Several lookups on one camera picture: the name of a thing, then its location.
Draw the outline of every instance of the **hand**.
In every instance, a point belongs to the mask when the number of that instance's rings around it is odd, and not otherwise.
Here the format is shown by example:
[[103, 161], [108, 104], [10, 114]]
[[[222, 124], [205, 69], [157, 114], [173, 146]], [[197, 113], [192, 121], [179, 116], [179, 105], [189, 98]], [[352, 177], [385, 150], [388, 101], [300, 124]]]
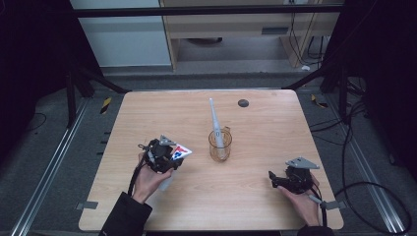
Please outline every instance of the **hand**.
[[[141, 161], [143, 155], [143, 153], [139, 154], [139, 161]], [[144, 165], [135, 181], [132, 198], [143, 204], [156, 191], [162, 181], [171, 177], [172, 171], [174, 171], [173, 168], [163, 174], [155, 173], [148, 165]]]
[[[316, 186], [319, 186], [319, 182], [317, 181], [316, 177], [312, 174], [313, 182], [316, 184]], [[291, 203], [294, 205], [295, 210], [297, 211], [298, 215], [300, 215], [301, 218], [304, 219], [306, 224], [308, 226], [319, 226], [319, 205], [315, 202], [313, 202], [309, 195], [313, 195], [313, 192], [311, 190], [296, 195], [291, 192], [289, 192], [287, 189], [285, 189], [282, 186], [278, 186], [278, 190], [291, 201]]]

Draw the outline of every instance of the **cabinet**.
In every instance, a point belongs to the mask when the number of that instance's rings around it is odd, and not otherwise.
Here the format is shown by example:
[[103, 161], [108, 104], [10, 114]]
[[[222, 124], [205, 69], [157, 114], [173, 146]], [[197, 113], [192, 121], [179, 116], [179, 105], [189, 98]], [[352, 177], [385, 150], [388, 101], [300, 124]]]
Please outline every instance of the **cabinet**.
[[[309, 0], [309, 4], [340, 3], [341, 0]], [[159, 0], [161, 7], [280, 5], [284, 0]], [[312, 36], [331, 35], [338, 13], [240, 14], [163, 17], [173, 68], [182, 38], [263, 36], [276, 34], [293, 67], [299, 66], [296, 45], [302, 54]]]
[[[71, 4], [74, 9], [159, 7], [157, 0], [71, 0]], [[171, 66], [160, 16], [81, 18], [80, 23], [104, 73]]]

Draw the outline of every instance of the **wire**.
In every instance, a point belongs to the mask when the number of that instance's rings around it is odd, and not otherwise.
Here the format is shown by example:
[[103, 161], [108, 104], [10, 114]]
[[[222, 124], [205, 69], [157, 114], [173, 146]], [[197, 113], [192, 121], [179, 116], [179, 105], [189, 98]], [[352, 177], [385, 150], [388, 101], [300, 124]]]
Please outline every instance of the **wire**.
[[45, 124], [45, 122], [46, 122], [46, 115], [45, 114], [43, 114], [43, 113], [39, 113], [39, 112], [36, 112], [36, 113], [34, 113], [35, 115], [41, 115], [41, 116], [43, 116], [43, 121], [39, 124], [39, 125], [37, 125], [37, 126], [35, 126], [35, 127], [33, 127], [33, 128], [29, 128], [29, 129], [27, 129], [26, 130], [26, 132], [30, 132], [30, 131], [34, 131], [34, 130], [36, 130], [37, 128], [39, 128], [39, 127], [41, 127], [43, 124]]
[[132, 175], [132, 178], [131, 178], [131, 181], [130, 181], [130, 184], [129, 184], [129, 190], [128, 190], [128, 195], [129, 196], [132, 196], [132, 194], [133, 194], [133, 188], [135, 186], [136, 179], [138, 178], [142, 167], [147, 165], [146, 163], [144, 164], [144, 162], [145, 162], [145, 155], [142, 156], [141, 161], [139, 162], [138, 166], [136, 166], [135, 171], [133, 172], [133, 175]]
[[[379, 232], [381, 232], [381, 233], [384, 233], [384, 234], [388, 234], [388, 235], [403, 235], [403, 234], [405, 234], [405, 233], [407, 233], [410, 229], [411, 229], [411, 226], [412, 226], [412, 217], [411, 217], [411, 214], [410, 214], [410, 212], [406, 209], [406, 207], [405, 207], [405, 205], [404, 205], [404, 203], [401, 201], [401, 199], [399, 198], [399, 197], [397, 197], [392, 191], [390, 191], [388, 188], [386, 188], [386, 187], [384, 187], [384, 186], [382, 186], [382, 185], [379, 185], [379, 184], [376, 184], [376, 183], [372, 183], [372, 182], [358, 182], [358, 183], [353, 183], [353, 184], [350, 184], [350, 185], [347, 185], [346, 186], [346, 178], [345, 178], [345, 153], [346, 153], [346, 147], [347, 147], [347, 143], [348, 143], [348, 138], [349, 138], [349, 134], [352, 132], [352, 124], [351, 124], [351, 117], [352, 117], [352, 114], [353, 114], [353, 111], [355, 110], [355, 108], [356, 108], [356, 106], [353, 106], [352, 107], [352, 109], [351, 109], [351, 111], [350, 111], [350, 114], [348, 115], [348, 117], [349, 117], [349, 119], [348, 119], [348, 130], [347, 130], [347, 134], [346, 134], [346, 138], [345, 138], [345, 141], [344, 141], [344, 144], [343, 144], [343, 148], [342, 148], [342, 160], [341, 160], [341, 164], [342, 164], [342, 169], [341, 169], [341, 175], [342, 175], [342, 189], [341, 190], [339, 190], [335, 195], [337, 196], [337, 195], [339, 195], [340, 193], [343, 193], [344, 194], [344, 197], [345, 197], [345, 199], [346, 199], [346, 202], [348, 203], [348, 205], [350, 206], [350, 208], [352, 209], [352, 211], [353, 211], [353, 213], [356, 215], [356, 216], [358, 216], [363, 222], [365, 222], [368, 226], [370, 226], [371, 228], [373, 228], [373, 229], [375, 229], [375, 230], [377, 230], [377, 231], [379, 231]], [[372, 223], [370, 223], [368, 220], [366, 220], [362, 215], [360, 215], [359, 213], [358, 213], [358, 211], [355, 209], [355, 207], [353, 206], [353, 204], [350, 202], [350, 200], [349, 200], [349, 197], [348, 197], [348, 195], [347, 195], [347, 189], [349, 189], [349, 188], [351, 188], [351, 187], [354, 187], [354, 186], [358, 186], [358, 185], [364, 185], [364, 184], [367, 184], [367, 185], [374, 185], [374, 186], [378, 186], [378, 187], [380, 187], [380, 188], [383, 188], [383, 189], [385, 189], [399, 204], [400, 204], [400, 206], [404, 209], [404, 211], [406, 212], [406, 214], [407, 214], [407, 217], [408, 217], [408, 226], [406, 227], [406, 229], [405, 230], [403, 230], [403, 231], [400, 231], [400, 232], [396, 232], [396, 233], [392, 233], [392, 232], [389, 232], [389, 231], [386, 231], [386, 230], [383, 230], [383, 229], [381, 229], [381, 228], [379, 228], [379, 227], [377, 227], [377, 226], [375, 226], [374, 224], [372, 224]]]
[[314, 137], [314, 138], [317, 138], [317, 139], [320, 139], [320, 140], [323, 140], [323, 141], [325, 141], [325, 142], [331, 143], [331, 144], [333, 144], [333, 145], [343, 146], [343, 144], [339, 144], [339, 143], [336, 143], [336, 142], [333, 142], [333, 141], [330, 141], [330, 140], [324, 139], [324, 138], [319, 137], [319, 136], [313, 136], [313, 137]]
[[[317, 188], [317, 191], [312, 187], [310, 190], [313, 192], [315, 197], [319, 199], [320, 201], [323, 200], [322, 198], [322, 192], [319, 189], [319, 186], [313, 182], [313, 185]], [[324, 227], [328, 227], [328, 213], [326, 212], [326, 207], [322, 204], [320, 204], [320, 209], [322, 210], [322, 223]]]
[[[303, 59], [303, 55], [301, 53], [300, 45], [298, 43], [298, 39], [297, 39], [297, 36], [295, 35], [295, 31], [294, 31], [294, 22], [295, 22], [295, 13], [291, 13], [291, 29], [290, 29], [290, 32], [289, 32], [289, 44], [290, 44], [295, 56], [297, 57], [298, 62], [302, 65], [305, 65], [305, 66], [311, 66], [311, 65], [315, 65], [315, 64], [319, 65], [321, 63], [320, 61], [318, 61], [318, 62], [308, 62], [308, 61], [305, 61]], [[307, 30], [309, 30], [311, 26], [312, 26], [312, 21], [310, 21]], [[291, 40], [292, 35], [293, 35], [295, 44], [297, 46], [298, 52], [295, 50], [294, 45], [292, 44], [292, 40]]]
[[324, 38], [325, 37], [322, 36], [319, 53], [311, 53], [310, 52], [310, 48], [311, 48], [311, 46], [313, 44], [313, 41], [315, 39], [313, 36], [312, 36], [312, 39], [310, 40], [309, 47], [307, 49], [307, 55], [309, 56], [309, 58], [318, 60], [317, 69], [320, 69], [320, 64], [322, 64], [322, 62], [323, 62], [323, 55], [324, 55], [324, 53], [323, 53], [323, 41], [324, 41]]
[[[357, 108], [352, 108], [352, 113], [351, 113], [351, 117], [355, 117], [357, 114], [359, 114], [359, 113], [361, 113], [361, 112], [364, 112], [365, 111], [365, 109], [363, 109], [363, 110], [359, 110], [359, 111], [356, 111], [356, 109]], [[324, 128], [321, 128], [321, 129], [317, 129], [317, 130], [311, 130], [310, 132], [311, 133], [314, 133], [314, 132], [320, 132], [320, 131], [325, 131], [325, 130], [328, 130], [328, 129], [330, 129], [330, 128], [332, 128], [332, 127], [334, 127], [334, 126], [336, 126], [336, 125], [338, 125], [338, 124], [340, 124], [340, 123], [342, 123], [343, 122], [343, 119], [340, 119], [340, 118], [334, 118], [334, 119], [331, 119], [331, 120], [327, 120], [327, 121], [324, 121], [324, 122], [320, 122], [320, 123], [317, 123], [317, 124], [314, 124], [314, 125], [311, 125], [311, 126], [309, 126], [310, 128], [312, 128], [312, 127], [315, 127], [315, 126], [319, 126], [319, 125], [323, 125], [323, 124], [325, 124], [325, 123], [328, 123], [328, 122], [331, 122], [331, 121], [337, 121], [337, 122], [335, 122], [335, 123], [333, 123], [333, 124], [331, 124], [331, 125], [329, 125], [329, 126], [327, 126], [327, 127], [324, 127]]]

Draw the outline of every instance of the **wooden table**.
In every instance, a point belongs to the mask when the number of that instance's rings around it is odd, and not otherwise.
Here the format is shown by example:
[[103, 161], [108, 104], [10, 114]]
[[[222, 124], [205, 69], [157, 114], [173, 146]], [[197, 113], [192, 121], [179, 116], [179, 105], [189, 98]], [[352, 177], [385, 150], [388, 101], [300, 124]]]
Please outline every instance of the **wooden table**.
[[[212, 130], [209, 98], [222, 127], [231, 129], [229, 159], [209, 156]], [[238, 100], [247, 99], [248, 107]], [[165, 191], [147, 201], [153, 212], [147, 231], [289, 230], [304, 222], [292, 204], [274, 189], [271, 170], [285, 177], [286, 160], [303, 156], [321, 166], [312, 170], [324, 200], [334, 196], [309, 127], [293, 90], [136, 91], [125, 95], [89, 193], [96, 209], [85, 208], [80, 228], [101, 229], [120, 193], [127, 192], [138, 163], [138, 144], [163, 134], [193, 151]], [[328, 225], [343, 225], [338, 209], [328, 211]]]

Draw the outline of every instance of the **black sleeve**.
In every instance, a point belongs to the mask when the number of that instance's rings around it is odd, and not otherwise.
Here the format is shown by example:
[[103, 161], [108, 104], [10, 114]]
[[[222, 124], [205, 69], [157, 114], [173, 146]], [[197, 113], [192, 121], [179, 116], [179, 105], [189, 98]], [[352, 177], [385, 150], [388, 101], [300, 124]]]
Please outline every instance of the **black sleeve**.
[[324, 226], [304, 226], [299, 231], [297, 236], [334, 236], [333, 231]]
[[152, 207], [140, 204], [122, 193], [107, 217], [99, 236], [142, 235]]

